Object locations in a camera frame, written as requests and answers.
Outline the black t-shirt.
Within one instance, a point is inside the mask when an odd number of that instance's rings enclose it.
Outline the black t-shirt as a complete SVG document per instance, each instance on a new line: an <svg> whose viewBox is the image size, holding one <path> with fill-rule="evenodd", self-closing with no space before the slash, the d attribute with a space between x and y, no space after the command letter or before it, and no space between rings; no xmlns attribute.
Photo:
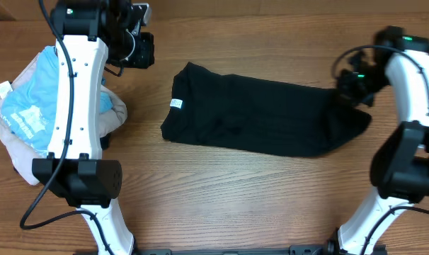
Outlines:
<svg viewBox="0 0 429 255"><path fill-rule="evenodd" d="M333 89L221 75L192 62L173 79L165 140L284 157L320 157L368 128L371 115Z"/></svg>

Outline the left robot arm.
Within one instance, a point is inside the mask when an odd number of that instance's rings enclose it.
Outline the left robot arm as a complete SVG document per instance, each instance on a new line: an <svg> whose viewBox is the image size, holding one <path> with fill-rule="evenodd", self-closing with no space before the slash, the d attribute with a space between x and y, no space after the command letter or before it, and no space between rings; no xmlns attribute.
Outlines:
<svg viewBox="0 0 429 255"><path fill-rule="evenodd" d="M144 31L147 3L59 1L44 12L59 59L52 138L32 173L44 191L66 200L82 216L99 254L137 254L118 196L122 168L103 158L99 128L101 81L109 65L146 69L154 63L154 37Z"/></svg>

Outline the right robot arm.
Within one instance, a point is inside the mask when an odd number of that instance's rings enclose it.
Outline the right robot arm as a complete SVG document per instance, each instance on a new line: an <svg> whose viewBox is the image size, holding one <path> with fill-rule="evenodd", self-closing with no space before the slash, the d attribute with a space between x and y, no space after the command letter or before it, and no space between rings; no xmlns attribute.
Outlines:
<svg viewBox="0 0 429 255"><path fill-rule="evenodd" d="M374 95L391 86L399 122L372 159L370 193L318 254L386 254L376 245L379 238L401 214L419 211L417 203L429 196L429 39L387 26L369 48L373 64L364 60L364 45L333 63L337 99L372 106Z"/></svg>

